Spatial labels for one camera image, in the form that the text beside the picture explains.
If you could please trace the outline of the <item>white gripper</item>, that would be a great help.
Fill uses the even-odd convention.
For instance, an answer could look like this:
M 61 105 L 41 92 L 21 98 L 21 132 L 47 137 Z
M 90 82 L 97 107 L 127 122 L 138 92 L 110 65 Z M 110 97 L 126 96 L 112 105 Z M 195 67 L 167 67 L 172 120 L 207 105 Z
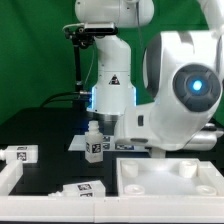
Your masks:
M 217 143 L 217 140 L 224 135 L 224 128 L 218 128 L 212 123 L 207 123 L 196 133 L 183 147 L 184 150 L 209 151 Z

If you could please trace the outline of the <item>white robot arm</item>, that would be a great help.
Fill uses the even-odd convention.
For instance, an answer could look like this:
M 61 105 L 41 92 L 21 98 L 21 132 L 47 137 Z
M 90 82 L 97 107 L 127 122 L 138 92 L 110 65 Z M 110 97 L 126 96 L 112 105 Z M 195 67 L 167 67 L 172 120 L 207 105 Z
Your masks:
M 90 112 L 117 116 L 119 145 L 209 150 L 222 134 L 209 124 L 221 100 L 224 80 L 224 0 L 197 0 L 205 31 L 164 31 L 144 50 L 143 81 L 151 103 L 134 102 L 131 50 L 117 28 L 148 24 L 152 0 L 77 0 L 75 14 L 98 48 L 98 81 Z

